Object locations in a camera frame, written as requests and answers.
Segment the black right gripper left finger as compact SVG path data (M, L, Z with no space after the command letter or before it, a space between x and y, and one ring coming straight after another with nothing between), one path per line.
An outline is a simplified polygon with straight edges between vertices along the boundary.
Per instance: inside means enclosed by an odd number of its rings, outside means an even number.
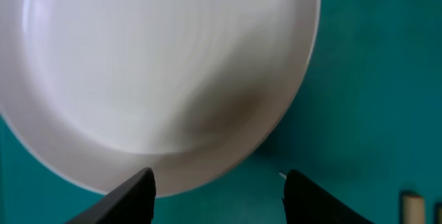
M153 170L143 168L68 224L145 223L154 218L156 185Z

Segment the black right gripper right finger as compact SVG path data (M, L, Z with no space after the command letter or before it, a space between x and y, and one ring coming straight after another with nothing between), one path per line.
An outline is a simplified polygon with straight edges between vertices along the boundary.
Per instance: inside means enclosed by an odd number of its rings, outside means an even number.
M282 203L287 224L369 224L361 216L298 170L282 173Z

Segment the wooden chopstick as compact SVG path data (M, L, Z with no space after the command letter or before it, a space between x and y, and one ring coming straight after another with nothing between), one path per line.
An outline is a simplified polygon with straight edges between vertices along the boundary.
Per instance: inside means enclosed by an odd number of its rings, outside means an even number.
M425 224L424 197L414 192L403 192L401 194L401 223Z
M442 224L442 203L434 206L434 224Z

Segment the large white plate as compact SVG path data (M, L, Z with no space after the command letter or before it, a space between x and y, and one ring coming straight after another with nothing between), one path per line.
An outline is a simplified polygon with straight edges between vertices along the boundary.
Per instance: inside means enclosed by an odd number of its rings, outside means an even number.
M321 0L1 0L1 116L68 182L157 195L227 173L287 112Z

